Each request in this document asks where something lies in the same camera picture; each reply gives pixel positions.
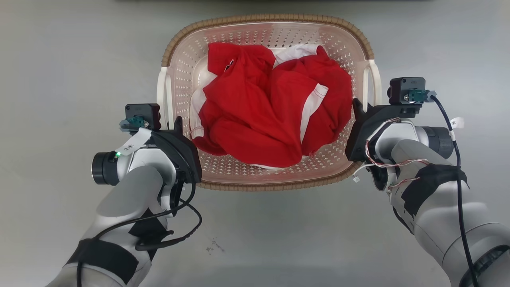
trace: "perforated basket wall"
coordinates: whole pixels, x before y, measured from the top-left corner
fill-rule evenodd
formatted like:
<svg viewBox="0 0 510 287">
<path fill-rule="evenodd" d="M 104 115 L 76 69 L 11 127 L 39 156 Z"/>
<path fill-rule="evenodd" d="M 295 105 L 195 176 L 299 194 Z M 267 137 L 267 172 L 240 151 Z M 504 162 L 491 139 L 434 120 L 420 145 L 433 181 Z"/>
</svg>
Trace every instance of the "perforated basket wall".
<svg viewBox="0 0 510 287">
<path fill-rule="evenodd" d="M 193 23 L 171 40 L 162 61 L 162 71 L 166 70 L 166 116 L 181 116 L 187 137 L 190 137 L 190 98 L 206 76 L 208 43 L 212 42 L 260 44 L 273 50 L 300 43 L 320 44 L 351 75 L 353 96 L 364 102 L 367 101 L 366 91 L 363 91 L 368 87 L 367 71 L 370 68 L 374 74 L 373 69 L 376 68 L 366 37 L 353 24 L 334 17 L 262 14 Z M 199 186 L 218 190 L 264 191 L 338 182 L 352 175 L 360 166 L 357 162 L 349 162 L 344 153 L 353 122 L 354 116 L 338 140 L 322 147 L 315 157 L 287 169 L 261 169 L 231 156 L 218 157 L 199 151 L 203 170 Z"/>
</svg>

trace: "white handle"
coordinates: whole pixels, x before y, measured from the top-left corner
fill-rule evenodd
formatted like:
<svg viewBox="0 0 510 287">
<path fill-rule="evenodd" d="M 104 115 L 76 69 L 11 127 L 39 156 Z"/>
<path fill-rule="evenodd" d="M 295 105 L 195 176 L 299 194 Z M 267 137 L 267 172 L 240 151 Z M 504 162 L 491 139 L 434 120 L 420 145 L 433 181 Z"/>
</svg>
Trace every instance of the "white handle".
<svg viewBox="0 0 510 287">
<path fill-rule="evenodd" d="M 161 67 L 156 88 L 156 103 L 160 106 L 161 129 L 173 129 L 172 81 L 167 75 L 168 67 Z"/>
<path fill-rule="evenodd" d="M 381 105 L 383 103 L 383 86 L 381 85 L 381 76 L 379 69 L 374 60 L 368 60 L 368 64 L 363 71 L 363 110 L 367 111 L 368 108 L 368 72 L 372 74 L 372 83 L 374 88 L 374 102 L 373 106 Z"/>
</svg>

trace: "gray floor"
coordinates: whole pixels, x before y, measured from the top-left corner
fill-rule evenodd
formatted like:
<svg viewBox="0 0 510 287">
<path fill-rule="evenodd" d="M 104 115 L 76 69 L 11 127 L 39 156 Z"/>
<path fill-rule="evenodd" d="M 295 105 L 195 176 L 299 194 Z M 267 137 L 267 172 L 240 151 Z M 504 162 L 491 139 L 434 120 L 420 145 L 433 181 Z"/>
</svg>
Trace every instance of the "gray floor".
<svg viewBox="0 0 510 287">
<path fill-rule="evenodd" d="M 246 13 L 317 13 L 360 28 L 383 85 L 425 77 L 451 117 L 469 184 L 510 225 L 510 4 L 3 0 L 0 4 L 0 284 L 42 286 L 75 249 L 109 188 L 90 178 L 118 147 L 127 103 L 154 102 L 163 51 L 189 23 Z M 443 125 L 427 105 L 420 125 Z M 367 174 L 308 190 L 198 190 L 204 224 L 159 251 L 143 286 L 448 286 Z M 183 210 L 177 232 L 195 223 Z"/>
</svg>

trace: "white label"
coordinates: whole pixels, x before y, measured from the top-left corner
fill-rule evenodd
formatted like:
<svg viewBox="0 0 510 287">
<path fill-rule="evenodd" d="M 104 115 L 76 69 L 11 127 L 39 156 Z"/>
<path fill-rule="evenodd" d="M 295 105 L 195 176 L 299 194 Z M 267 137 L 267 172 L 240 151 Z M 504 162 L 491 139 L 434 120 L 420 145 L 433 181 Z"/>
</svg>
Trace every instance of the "white label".
<svg viewBox="0 0 510 287">
<path fill-rule="evenodd" d="M 464 127 L 464 118 L 463 117 L 456 117 L 450 120 L 451 128 L 452 129 L 461 129 Z"/>
<path fill-rule="evenodd" d="M 150 138 L 151 130 L 140 128 L 138 132 L 115 151 L 121 155 L 130 155 L 141 148 Z"/>
</svg>

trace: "red clothing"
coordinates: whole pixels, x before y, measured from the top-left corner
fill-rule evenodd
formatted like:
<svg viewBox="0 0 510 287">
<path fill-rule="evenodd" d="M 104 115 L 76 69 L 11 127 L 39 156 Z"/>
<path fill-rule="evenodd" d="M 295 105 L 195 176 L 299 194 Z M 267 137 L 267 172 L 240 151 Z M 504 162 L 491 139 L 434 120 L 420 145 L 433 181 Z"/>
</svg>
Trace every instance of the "red clothing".
<svg viewBox="0 0 510 287">
<path fill-rule="evenodd" d="M 261 45 L 209 44 L 208 69 L 218 77 L 203 88 L 195 127 L 203 136 L 193 139 L 201 150 L 285 168 L 336 140 L 351 115 L 350 75 L 320 46 L 274 64 Z"/>
</svg>

